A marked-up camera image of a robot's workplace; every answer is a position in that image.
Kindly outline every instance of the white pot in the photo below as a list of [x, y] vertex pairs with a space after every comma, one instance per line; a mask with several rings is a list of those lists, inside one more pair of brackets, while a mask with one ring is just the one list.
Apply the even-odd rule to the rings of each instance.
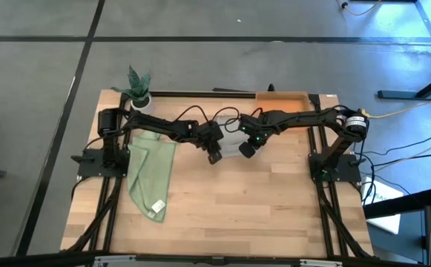
[[141, 111], [141, 113], [144, 114], [151, 114], [154, 112], [154, 105], [153, 105], [153, 98], [151, 95], [148, 96], [149, 97], [149, 103], [143, 107], [143, 108], [138, 108], [135, 107], [133, 104], [133, 100], [131, 100], [131, 107], [135, 110], [135, 111]]

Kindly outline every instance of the wooden tabletop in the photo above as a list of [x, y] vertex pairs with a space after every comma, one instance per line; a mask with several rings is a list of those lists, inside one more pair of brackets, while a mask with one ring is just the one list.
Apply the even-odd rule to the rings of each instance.
[[[321, 107], [338, 104], [336, 95], [320, 95]], [[255, 99], [154, 97], [154, 116], [172, 120], [198, 104], [209, 117], [223, 107], [251, 113]], [[119, 104], [119, 94], [101, 92], [98, 111]], [[184, 119], [202, 116], [192, 109]], [[98, 137], [96, 115], [89, 139]], [[336, 134], [326, 129], [329, 144]], [[101, 148], [95, 142], [92, 148]], [[288, 129], [273, 136], [251, 159], [242, 156], [210, 165], [205, 151], [192, 144], [177, 146], [168, 206], [163, 223], [144, 217], [128, 195], [123, 180], [111, 240], [111, 252], [126, 254], [184, 254], [260, 257], [325, 257], [318, 196], [310, 179], [305, 128]], [[101, 177], [93, 177], [75, 191], [62, 249], [75, 243], [95, 216]], [[346, 227], [362, 248], [372, 253], [359, 193], [337, 182], [341, 214]], [[331, 223], [335, 253], [338, 239]], [[104, 221], [97, 248], [102, 247]]]

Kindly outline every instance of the green cloth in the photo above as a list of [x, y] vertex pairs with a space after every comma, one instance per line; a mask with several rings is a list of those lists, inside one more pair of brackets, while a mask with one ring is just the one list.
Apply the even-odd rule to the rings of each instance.
[[164, 221], [165, 209], [156, 212], [152, 206], [161, 201], [167, 205], [169, 179], [176, 143], [159, 141], [160, 134], [143, 131], [128, 145], [128, 191], [140, 211], [157, 223]]

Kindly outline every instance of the towel label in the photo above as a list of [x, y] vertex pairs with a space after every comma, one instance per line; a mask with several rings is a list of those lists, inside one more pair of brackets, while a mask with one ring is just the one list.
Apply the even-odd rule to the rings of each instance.
[[152, 209], [153, 211], [155, 211], [156, 213], [160, 212], [163, 208], [165, 207], [165, 203], [162, 200], [157, 200], [156, 203], [154, 203], [154, 205], [152, 205]]

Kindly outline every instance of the potted plant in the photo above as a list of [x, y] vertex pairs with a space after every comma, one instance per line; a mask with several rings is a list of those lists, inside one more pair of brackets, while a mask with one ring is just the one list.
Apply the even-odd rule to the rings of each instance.
[[111, 89], [119, 92], [125, 93], [131, 100], [131, 107], [135, 111], [141, 111], [143, 113], [151, 113], [154, 109], [152, 105], [151, 94], [149, 93], [149, 83], [151, 82], [151, 75], [149, 73], [145, 74], [143, 77], [139, 78], [136, 71], [129, 66], [129, 89], [119, 89], [112, 87]]

